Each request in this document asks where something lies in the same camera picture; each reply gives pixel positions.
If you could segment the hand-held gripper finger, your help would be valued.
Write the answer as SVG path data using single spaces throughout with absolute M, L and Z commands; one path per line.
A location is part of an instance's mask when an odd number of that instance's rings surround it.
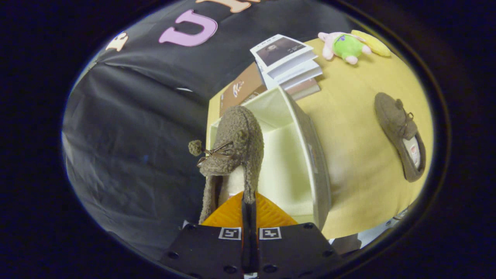
M 250 272 L 258 279 L 321 279 L 341 265 L 341 256 L 312 222 L 259 226 L 250 205 Z
M 160 263 L 195 279 L 242 279 L 250 272 L 250 205 L 241 201 L 239 226 L 186 224 Z

